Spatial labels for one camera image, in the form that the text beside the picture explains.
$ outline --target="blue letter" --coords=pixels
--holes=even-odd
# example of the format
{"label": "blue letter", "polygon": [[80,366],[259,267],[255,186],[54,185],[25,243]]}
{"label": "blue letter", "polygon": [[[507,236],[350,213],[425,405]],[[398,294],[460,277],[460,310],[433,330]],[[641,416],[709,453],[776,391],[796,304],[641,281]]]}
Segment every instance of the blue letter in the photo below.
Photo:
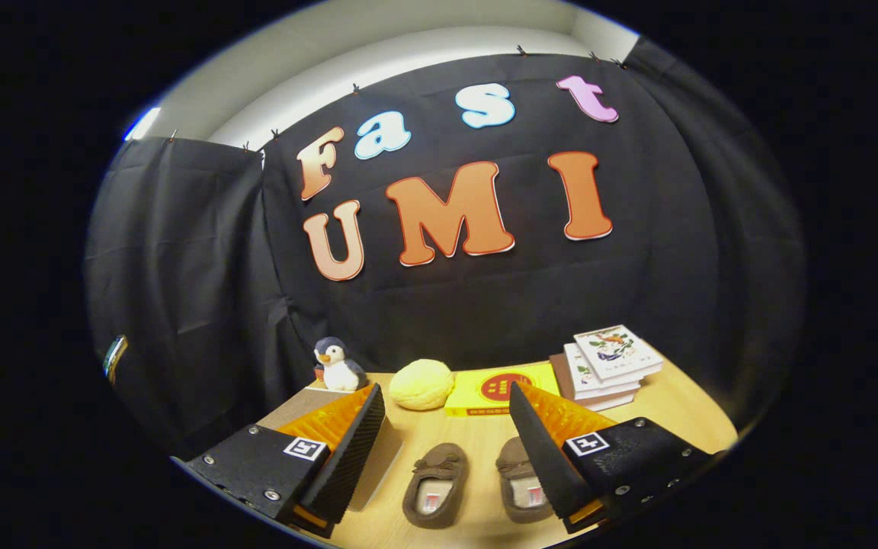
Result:
{"label": "blue letter", "polygon": [[401,149],[412,138],[412,132],[405,131],[405,118],[401,112],[387,111],[361,124],[358,136],[362,137],[354,146],[354,155],[367,160],[378,156],[383,150]]}
{"label": "blue letter", "polygon": [[508,97],[510,92],[499,84],[480,84],[461,89],[456,94],[456,104],[466,109],[463,122],[470,128],[480,129],[513,120],[516,109]]}

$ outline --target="orange letter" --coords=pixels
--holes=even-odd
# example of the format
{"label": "orange letter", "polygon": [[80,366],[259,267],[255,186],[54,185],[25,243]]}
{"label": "orange letter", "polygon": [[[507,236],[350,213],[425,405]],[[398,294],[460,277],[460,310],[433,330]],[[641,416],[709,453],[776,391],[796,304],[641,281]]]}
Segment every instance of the orange letter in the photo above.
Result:
{"label": "orange letter", "polygon": [[561,174],[565,194],[568,195],[568,225],[565,236],[571,240],[600,239],[612,233],[612,220],[602,211],[595,184],[598,159],[588,152],[558,152],[552,154],[547,165]]}
{"label": "orange letter", "polygon": [[327,214],[318,214],[303,222],[303,230],[310,236],[310,250],[321,275],[332,281],[348,281],[355,278],[365,267],[365,250],[358,232],[358,210],[361,203],[346,201],[334,209],[334,217],[341,221],[344,242],[348,244],[348,259],[335,261],[331,255],[331,243],[327,240]]}
{"label": "orange letter", "polygon": [[323,166],[334,167],[335,161],[338,160],[338,152],[331,142],[341,139],[344,139],[344,130],[332,128],[315,142],[304,146],[300,154],[297,154],[296,159],[303,164],[303,192],[300,192],[300,198],[304,201],[309,201],[314,194],[324,191],[324,187],[331,184],[331,176],[324,173]]}
{"label": "orange letter", "polygon": [[399,261],[406,267],[431,262],[435,250],[425,244],[424,232],[446,257],[456,254],[463,221],[468,232],[463,251],[470,255],[495,254],[513,247],[513,234],[503,228],[494,178],[499,167],[492,162],[466,164],[456,171],[449,201],[443,202],[421,178],[404,178],[388,185],[384,194],[398,206],[405,251]]}

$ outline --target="yellow bread bun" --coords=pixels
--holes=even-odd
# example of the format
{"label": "yellow bread bun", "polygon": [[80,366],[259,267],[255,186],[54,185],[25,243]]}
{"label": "yellow bread bun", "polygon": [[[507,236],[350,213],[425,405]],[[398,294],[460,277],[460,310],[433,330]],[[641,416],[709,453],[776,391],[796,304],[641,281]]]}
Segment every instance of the yellow bread bun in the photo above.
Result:
{"label": "yellow bread bun", "polygon": [[419,358],[395,373],[388,385],[388,395],[403,409],[438,409],[453,392],[453,384],[449,366]]}

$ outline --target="white wall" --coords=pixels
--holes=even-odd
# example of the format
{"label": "white wall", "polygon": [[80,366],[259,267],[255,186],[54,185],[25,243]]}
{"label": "white wall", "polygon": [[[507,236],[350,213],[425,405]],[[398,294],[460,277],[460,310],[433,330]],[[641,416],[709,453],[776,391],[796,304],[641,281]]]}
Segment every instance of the white wall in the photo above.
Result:
{"label": "white wall", "polygon": [[149,136],[258,149],[307,114],[409,70],[471,56],[565,53],[624,59],[631,30],[558,0],[330,0],[298,11],[187,74]]}
{"label": "white wall", "polygon": [[533,28],[570,34],[578,8],[559,0],[328,0],[258,29],[195,67],[159,103],[149,135],[204,140],[296,74],[363,46],[439,28]]}
{"label": "white wall", "polygon": [[623,25],[581,9],[575,16],[571,35],[603,60],[625,60],[639,39],[636,32]]}
{"label": "white wall", "polygon": [[230,118],[209,140],[259,149],[280,131],[324,105],[396,74],[471,56],[516,53],[567,53],[589,56],[568,34],[529,28],[458,27],[417,32],[345,53],[286,80]]}

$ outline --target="white book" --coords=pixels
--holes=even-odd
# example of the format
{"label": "white book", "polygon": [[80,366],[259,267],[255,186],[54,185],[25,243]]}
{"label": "white book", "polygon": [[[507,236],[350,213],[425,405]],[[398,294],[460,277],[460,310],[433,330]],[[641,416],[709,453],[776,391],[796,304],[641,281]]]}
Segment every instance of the white book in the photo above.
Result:
{"label": "white book", "polygon": [[613,409],[616,406],[623,406],[624,404],[631,403],[632,400],[635,400],[635,393],[630,393],[630,395],[620,396],[617,399],[606,400],[606,402],[599,404],[592,404],[592,406],[585,406],[586,409],[591,411],[602,411],[607,409]]}
{"label": "white book", "polygon": [[571,369],[571,379],[575,385],[575,400],[592,399],[614,395],[624,390],[638,389],[639,382],[647,375],[662,370],[662,362],[623,375],[617,375],[608,379],[598,379],[595,372],[588,365],[588,359],[582,354],[582,350],[575,343],[564,346],[565,358],[568,359],[568,368]]}
{"label": "white book", "polygon": [[630,374],[638,377],[654,366],[662,368],[658,352],[625,326],[576,334],[575,343],[600,382]]}

